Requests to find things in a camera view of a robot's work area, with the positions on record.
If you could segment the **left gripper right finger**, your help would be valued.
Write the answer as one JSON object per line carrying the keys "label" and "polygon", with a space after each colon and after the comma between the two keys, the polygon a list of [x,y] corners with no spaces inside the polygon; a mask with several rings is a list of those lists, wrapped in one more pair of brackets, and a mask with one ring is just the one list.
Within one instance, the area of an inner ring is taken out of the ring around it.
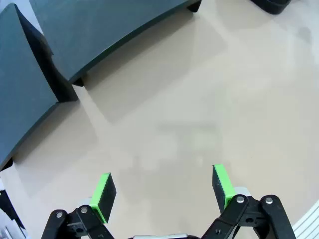
{"label": "left gripper right finger", "polygon": [[254,199],[233,187],[224,165],[212,166],[212,187],[220,216],[203,239],[234,239],[242,227],[252,228],[259,239],[295,239],[284,206],[276,195]]}

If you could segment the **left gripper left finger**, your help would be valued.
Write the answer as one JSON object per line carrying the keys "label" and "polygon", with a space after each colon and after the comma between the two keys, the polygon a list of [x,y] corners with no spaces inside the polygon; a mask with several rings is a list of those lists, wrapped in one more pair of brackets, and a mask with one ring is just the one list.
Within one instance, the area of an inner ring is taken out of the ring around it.
{"label": "left gripper left finger", "polygon": [[102,174],[88,204],[73,212],[58,209],[51,212],[44,228],[43,239],[112,239],[105,227],[116,197],[116,187],[110,173]]}

